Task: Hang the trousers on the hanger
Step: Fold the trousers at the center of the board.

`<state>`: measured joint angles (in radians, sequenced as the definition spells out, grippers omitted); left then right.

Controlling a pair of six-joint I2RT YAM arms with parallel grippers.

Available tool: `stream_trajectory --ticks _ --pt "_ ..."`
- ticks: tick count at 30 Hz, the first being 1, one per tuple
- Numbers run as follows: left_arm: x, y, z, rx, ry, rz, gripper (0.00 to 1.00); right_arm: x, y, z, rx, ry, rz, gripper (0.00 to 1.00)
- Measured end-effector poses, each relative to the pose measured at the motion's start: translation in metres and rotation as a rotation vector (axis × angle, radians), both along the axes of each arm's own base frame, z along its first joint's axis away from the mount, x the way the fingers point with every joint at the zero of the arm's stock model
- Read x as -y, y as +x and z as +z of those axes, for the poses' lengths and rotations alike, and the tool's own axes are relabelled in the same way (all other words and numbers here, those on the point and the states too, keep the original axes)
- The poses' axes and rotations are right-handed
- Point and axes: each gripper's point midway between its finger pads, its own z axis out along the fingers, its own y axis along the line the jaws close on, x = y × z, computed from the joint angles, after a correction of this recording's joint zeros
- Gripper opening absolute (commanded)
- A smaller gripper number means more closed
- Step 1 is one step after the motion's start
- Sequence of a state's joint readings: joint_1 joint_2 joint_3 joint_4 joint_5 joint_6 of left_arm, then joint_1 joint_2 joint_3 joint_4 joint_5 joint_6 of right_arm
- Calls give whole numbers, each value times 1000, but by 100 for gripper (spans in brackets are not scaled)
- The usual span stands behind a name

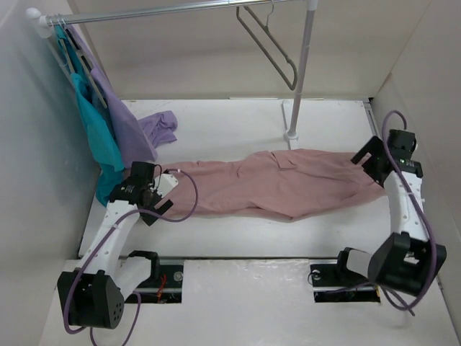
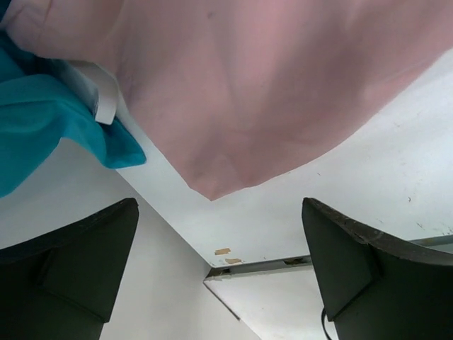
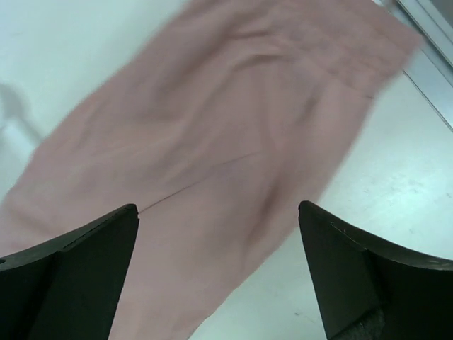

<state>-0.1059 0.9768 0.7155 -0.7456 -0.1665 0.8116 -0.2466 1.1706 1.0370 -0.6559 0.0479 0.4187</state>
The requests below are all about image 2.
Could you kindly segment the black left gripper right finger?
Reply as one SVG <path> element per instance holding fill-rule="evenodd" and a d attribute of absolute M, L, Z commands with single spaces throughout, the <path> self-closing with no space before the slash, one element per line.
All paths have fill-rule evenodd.
<path fill-rule="evenodd" d="M 339 339 L 451 339 L 452 254 L 399 239 L 305 198 L 302 223 Z"/>

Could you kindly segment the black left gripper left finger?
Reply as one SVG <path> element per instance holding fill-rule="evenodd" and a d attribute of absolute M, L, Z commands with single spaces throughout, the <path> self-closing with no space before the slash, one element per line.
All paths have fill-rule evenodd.
<path fill-rule="evenodd" d="M 2 339 L 99 339 L 139 220 L 123 199 L 1 250 Z"/>

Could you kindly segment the pink trousers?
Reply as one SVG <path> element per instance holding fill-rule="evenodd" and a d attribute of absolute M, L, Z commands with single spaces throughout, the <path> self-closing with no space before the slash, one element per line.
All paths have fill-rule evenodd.
<path fill-rule="evenodd" d="M 98 64 L 210 200 L 351 136 L 452 47 L 451 1 L 12 1 L 21 49 Z"/>

